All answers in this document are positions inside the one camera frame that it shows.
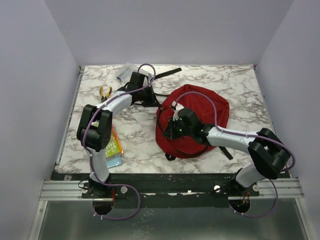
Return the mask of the red backpack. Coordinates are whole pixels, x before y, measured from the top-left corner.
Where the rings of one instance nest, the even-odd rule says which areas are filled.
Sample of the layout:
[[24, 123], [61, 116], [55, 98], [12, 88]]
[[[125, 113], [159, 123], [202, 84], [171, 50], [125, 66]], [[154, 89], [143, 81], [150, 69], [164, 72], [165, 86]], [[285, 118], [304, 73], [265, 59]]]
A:
[[[178, 139], [168, 139], [162, 135], [167, 128], [169, 118], [174, 111], [172, 102], [176, 101], [184, 108], [192, 109], [202, 122], [200, 137], [202, 142], [196, 142], [191, 137], [185, 136]], [[155, 140], [165, 153], [169, 161], [176, 158], [189, 159], [199, 157], [205, 152], [214, 149], [207, 137], [209, 130], [216, 126], [226, 128], [230, 116], [230, 105], [226, 99], [216, 92], [200, 86], [185, 84], [167, 96], [156, 113]]]

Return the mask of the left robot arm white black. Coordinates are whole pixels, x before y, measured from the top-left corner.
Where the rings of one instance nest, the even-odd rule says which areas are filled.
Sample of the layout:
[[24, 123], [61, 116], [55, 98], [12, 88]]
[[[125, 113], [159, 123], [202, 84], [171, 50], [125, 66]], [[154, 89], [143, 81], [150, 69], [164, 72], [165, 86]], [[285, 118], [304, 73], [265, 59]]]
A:
[[148, 77], [138, 71], [131, 74], [129, 82], [120, 87], [114, 96], [98, 105], [84, 106], [78, 125], [76, 138], [85, 149], [89, 159], [88, 186], [99, 197], [110, 194], [111, 187], [118, 184], [111, 183], [111, 174], [107, 167], [106, 148], [112, 136], [113, 118], [136, 102], [150, 103], [154, 99], [152, 83], [157, 78]]

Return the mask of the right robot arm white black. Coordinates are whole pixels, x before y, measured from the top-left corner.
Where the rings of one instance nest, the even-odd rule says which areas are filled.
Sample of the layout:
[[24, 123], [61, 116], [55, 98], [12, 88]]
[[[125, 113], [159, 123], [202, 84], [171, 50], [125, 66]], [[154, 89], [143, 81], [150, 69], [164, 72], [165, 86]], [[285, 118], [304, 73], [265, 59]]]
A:
[[162, 135], [168, 140], [190, 137], [207, 147], [230, 148], [249, 154], [252, 163], [239, 169], [219, 191], [229, 196], [241, 196], [254, 183], [276, 180], [293, 154], [268, 128], [260, 131], [231, 131], [213, 123], [203, 123], [190, 108], [176, 110], [168, 119]]

